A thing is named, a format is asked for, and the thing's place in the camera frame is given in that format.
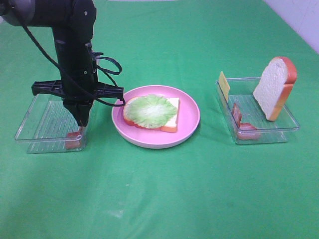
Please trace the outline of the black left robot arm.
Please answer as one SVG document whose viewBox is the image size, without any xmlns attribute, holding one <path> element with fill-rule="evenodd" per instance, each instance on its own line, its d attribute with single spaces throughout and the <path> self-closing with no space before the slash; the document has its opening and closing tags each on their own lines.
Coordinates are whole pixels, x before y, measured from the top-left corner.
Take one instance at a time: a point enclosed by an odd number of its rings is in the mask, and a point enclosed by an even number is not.
<svg viewBox="0 0 319 239">
<path fill-rule="evenodd" d="M 108 78 L 119 75 L 121 65 L 102 52 L 92 50 L 96 8 L 91 0 L 2 0 L 0 15 L 14 26 L 22 26 L 42 54 L 55 65 L 61 78 L 34 82 L 34 95 L 61 97 L 64 107 L 79 126 L 86 126 L 94 101 L 115 98 L 126 104 L 124 89 L 98 81 L 98 70 Z M 57 60 L 54 61 L 28 29 L 30 26 L 52 29 Z"/>
</svg>

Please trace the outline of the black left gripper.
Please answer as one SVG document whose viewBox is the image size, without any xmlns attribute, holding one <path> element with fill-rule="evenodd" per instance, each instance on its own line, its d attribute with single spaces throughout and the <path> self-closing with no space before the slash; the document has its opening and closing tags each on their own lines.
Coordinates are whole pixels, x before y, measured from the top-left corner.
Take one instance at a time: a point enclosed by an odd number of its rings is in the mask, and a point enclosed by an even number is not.
<svg viewBox="0 0 319 239">
<path fill-rule="evenodd" d="M 112 85 L 97 81 L 93 84 L 92 90 L 86 90 L 69 75 L 67 75 L 67 85 L 70 86 L 72 90 L 75 90 L 76 93 L 74 95 L 66 93 L 65 88 L 63 87 L 64 84 L 62 80 L 34 82 L 31 86 L 33 95 L 36 96 L 38 94 L 49 94 L 72 101 L 96 100 L 108 106 L 115 106 L 115 104 L 103 101 L 103 98 L 114 98 L 123 102 L 124 88 L 119 87 L 111 77 L 111 75 L 119 75 L 121 73 L 122 67 L 120 63 L 111 57 L 94 57 L 93 61 L 96 62 L 97 59 L 110 61 L 118 68 L 118 71 L 115 72 L 109 69 L 102 68 L 97 64 L 94 67 L 95 70 L 101 70 L 113 82 Z M 92 107 L 91 102 L 79 104 L 63 103 L 63 106 L 72 114 L 79 126 L 87 126 L 90 110 Z"/>
</svg>

